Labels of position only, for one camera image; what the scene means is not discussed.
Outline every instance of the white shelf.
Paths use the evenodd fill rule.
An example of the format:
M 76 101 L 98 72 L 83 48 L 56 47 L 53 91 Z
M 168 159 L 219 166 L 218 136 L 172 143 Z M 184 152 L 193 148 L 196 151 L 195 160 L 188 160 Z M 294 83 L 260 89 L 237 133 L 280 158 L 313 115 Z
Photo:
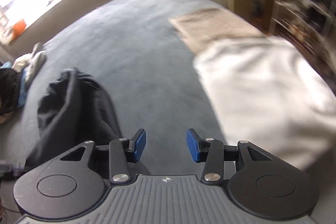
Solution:
M 272 18 L 276 23 L 278 23 L 281 27 L 283 27 L 287 32 L 291 33 L 291 31 L 283 24 L 281 23 L 280 21 L 278 21 L 277 19 L 275 18 Z
M 312 6 L 314 6 L 321 14 L 323 14 L 326 17 L 334 17 L 334 15 L 330 15 L 328 12 L 326 12 L 325 10 L 323 10 L 318 4 L 316 4 L 315 2 L 311 1 L 311 0 L 306 0 L 307 2 L 309 2 Z
M 310 30 L 312 30 L 317 35 L 317 37 L 319 38 L 320 41 L 323 41 L 322 35 L 319 32 L 317 32 L 317 30 L 315 30 L 312 26 L 310 26 L 307 22 L 305 22 L 305 20 L 302 17 L 300 17 L 297 13 L 295 13 L 293 10 L 291 10 L 290 8 L 288 8 L 287 6 L 285 6 L 284 3 L 281 2 L 281 1 L 276 1 L 275 3 L 278 4 L 278 5 L 280 5 L 281 7 L 285 8 L 291 14 L 295 15 L 298 19 L 300 19 L 302 21 L 302 23 L 306 27 L 308 27 Z

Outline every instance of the black round pad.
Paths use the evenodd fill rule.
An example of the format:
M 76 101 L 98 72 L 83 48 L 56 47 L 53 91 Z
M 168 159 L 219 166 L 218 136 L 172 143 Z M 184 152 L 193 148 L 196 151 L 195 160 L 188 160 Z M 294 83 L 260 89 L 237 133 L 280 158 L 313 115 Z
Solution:
M 288 196 L 294 192 L 295 182 L 281 175 L 266 175 L 257 180 L 257 187 L 265 195 L 274 197 Z
M 73 192 L 77 187 L 74 178 L 66 175 L 53 175 L 40 180 L 37 189 L 41 194 L 57 198 Z
M 272 220 L 289 220 L 311 213 L 318 201 L 310 177 L 283 162 L 255 161 L 228 183 L 232 201 L 243 210 Z

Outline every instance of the beige towel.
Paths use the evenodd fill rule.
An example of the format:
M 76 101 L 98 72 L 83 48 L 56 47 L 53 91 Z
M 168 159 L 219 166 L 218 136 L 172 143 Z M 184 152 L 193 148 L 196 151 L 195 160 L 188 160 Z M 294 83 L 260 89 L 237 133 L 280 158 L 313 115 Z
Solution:
M 211 42 L 225 38 L 265 37 L 257 28 L 234 13 L 220 8 L 197 10 L 169 21 L 194 53 L 205 50 Z

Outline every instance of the metal screw head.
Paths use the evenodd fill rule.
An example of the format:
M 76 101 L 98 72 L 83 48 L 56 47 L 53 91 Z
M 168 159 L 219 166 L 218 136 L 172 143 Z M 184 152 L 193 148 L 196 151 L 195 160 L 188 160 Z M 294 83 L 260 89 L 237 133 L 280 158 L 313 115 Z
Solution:
M 129 176 L 126 174 L 116 174 L 112 177 L 115 182 L 125 182 L 129 180 Z
M 164 177 L 162 180 L 163 180 L 164 182 L 169 182 L 169 181 L 171 181 L 171 178 L 169 178 L 169 177 Z
M 216 173 L 208 173 L 204 176 L 206 181 L 218 181 L 221 179 L 221 176 Z

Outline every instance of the shelf unit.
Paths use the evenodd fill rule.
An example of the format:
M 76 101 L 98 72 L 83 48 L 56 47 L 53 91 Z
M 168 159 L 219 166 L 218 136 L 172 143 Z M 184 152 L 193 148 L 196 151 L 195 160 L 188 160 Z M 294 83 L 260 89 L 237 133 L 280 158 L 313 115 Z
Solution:
M 331 3 L 330 10 L 323 9 L 323 7 L 321 7 L 312 0 L 304 1 L 310 6 L 314 7 L 315 10 L 317 10 L 321 15 L 325 16 L 326 20 L 321 33 L 317 32 L 314 27 L 312 27 L 305 21 L 304 15 L 302 13 L 292 10 L 289 5 L 287 5 L 287 2 L 284 2 L 282 0 L 274 0 L 273 14 L 271 18 L 269 33 L 271 35 L 281 36 L 290 41 L 307 59 L 312 67 L 320 74 L 322 70 L 318 68 L 317 60 L 321 59 L 324 60 L 329 68 L 335 72 L 336 70 L 335 68 L 333 68 L 332 64 L 328 63 L 328 56 L 325 53 L 327 52 L 326 37 L 330 31 L 331 26 L 333 24 L 336 24 L 336 0 L 333 0 L 333 2 Z M 284 11 L 282 11 L 284 12 L 282 14 L 282 17 L 279 16 L 280 8 L 284 9 Z M 308 34 L 311 34 L 311 36 L 307 35 L 302 39 L 298 39 L 293 33 L 294 27 L 291 27 L 292 21 L 288 20 L 285 14 L 290 15 L 292 21 L 294 19 L 298 21 L 300 23 L 300 26 L 302 26 L 302 28 L 304 28 L 304 30 L 307 31 Z
M 8 18 L 6 16 L 5 11 L 3 10 L 3 8 L 0 5 L 0 24 L 2 25 L 3 28 L 5 28 L 8 24 Z

